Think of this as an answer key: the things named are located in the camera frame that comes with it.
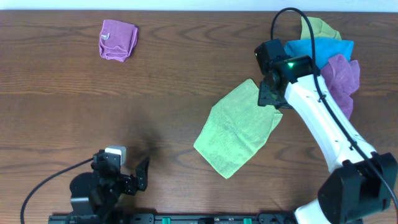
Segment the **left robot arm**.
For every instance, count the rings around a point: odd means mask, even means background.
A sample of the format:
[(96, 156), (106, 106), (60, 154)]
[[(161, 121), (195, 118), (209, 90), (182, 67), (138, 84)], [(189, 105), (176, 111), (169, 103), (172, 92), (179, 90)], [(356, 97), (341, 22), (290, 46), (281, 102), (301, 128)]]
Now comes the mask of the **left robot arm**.
[(123, 214), (115, 206), (122, 194), (135, 195), (148, 185), (150, 159), (143, 159), (135, 175), (121, 173), (121, 156), (96, 154), (92, 172), (76, 176), (70, 183), (72, 217), (75, 223), (122, 223)]

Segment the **light green cloth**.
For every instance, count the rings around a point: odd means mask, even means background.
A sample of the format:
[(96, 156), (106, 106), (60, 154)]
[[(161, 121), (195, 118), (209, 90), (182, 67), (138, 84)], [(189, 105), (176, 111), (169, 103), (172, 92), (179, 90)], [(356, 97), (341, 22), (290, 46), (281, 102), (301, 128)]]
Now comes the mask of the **light green cloth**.
[(220, 99), (193, 147), (225, 179), (230, 178), (265, 145), (283, 114), (258, 106), (259, 88), (247, 79)]

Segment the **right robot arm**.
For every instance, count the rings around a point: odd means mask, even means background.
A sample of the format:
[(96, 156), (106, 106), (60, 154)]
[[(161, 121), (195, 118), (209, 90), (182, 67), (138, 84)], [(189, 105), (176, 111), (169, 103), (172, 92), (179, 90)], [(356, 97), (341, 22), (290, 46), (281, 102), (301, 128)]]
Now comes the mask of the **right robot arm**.
[(294, 211), (296, 223), (361, 223), (397, 203), (397, 161), (378, 154), (354, 129), (331, 96), (313, 59), (289, 56), (280, 40), (258, 46), (264, 76), (259, 106), (291, 108), (305, 122), (326, 160), (329, 178), (312, 202)]

